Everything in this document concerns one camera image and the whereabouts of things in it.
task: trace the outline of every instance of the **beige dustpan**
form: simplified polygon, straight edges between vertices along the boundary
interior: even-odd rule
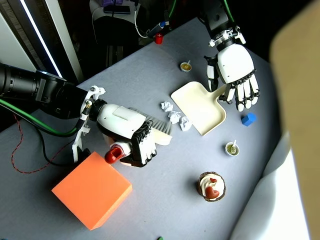
[[[218,103],[225,89],[226,85],[208,92],[201,83],[192,81],[172,93],[171,98],[204,136],[226,119],[226,111]]]

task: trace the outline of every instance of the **blue block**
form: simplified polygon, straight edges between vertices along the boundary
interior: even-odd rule
[[[248,127],[249,125],[254,123],[256,120],[257,120],[256,115],[254,115],[253,113],[250,112],[250,113],[248,113],[248,115],[244,116],[241,119],[241,122],[242,122],[243,125]]]

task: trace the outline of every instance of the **white light strip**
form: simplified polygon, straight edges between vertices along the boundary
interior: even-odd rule
[[[25,3],[25,0],[20,0],[20,2],[21,2],[22,6],[23,6],[23,8],[24,8],[24,10],[25,10],[26,15],[28,16],[28,18],[29,18],[29,20],[30,20],[30,22],[31,22],[31,24],[32,24],[32,26],[33,26],[33,29],[35,30],[38,38],[40,39],[40,42],[42,43],[42,46],[43,46],[46,54],[48,55],[49,59],[51,60],[51,63],[52,63],[52,65],[54,66],[54,69],[56,70],[56,72],[57,72],[57,74],[59,75],[59,77],[60,77],[60,78],[63,78],[62,75],[61,75],[61,73],[60,73],[60,71],[59,71],[59,69],[58,69],[58,67],[57,67],[57,65],[56,65],[56,63],[55,63],[55,60],[54,60],[53,57],[51,56],[51,54],[50,54],[50,52],[49,52],[49,49],[47,48],[47,45],[46,45],[44,39],[42,38],[39,30],[38,30],[38,27],[37,27],[34,19],[32,18],[31,14],[30,14],[30,12],[29,12],[29,9],[28,9],[28,7],[27,7],[27,5],[26,5],[26,3]]]

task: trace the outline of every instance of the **orange box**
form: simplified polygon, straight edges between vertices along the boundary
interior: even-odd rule
[[[52,189],[89,230],[101,227],[131,191],[131,183],[96,152]]]

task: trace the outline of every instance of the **red cap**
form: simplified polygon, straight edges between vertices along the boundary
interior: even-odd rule
[[[125,156],[123,149],[120,146],[114,145],[112,148],[105,154],[104,159],[108,164],[114,164],[119,159],[122,159]]]
[[[157,33],[155,35],[155,40],[154,41],[155,41],[156,44],[162,44],[163,39],[164,39],[164,36],[161,33]]]

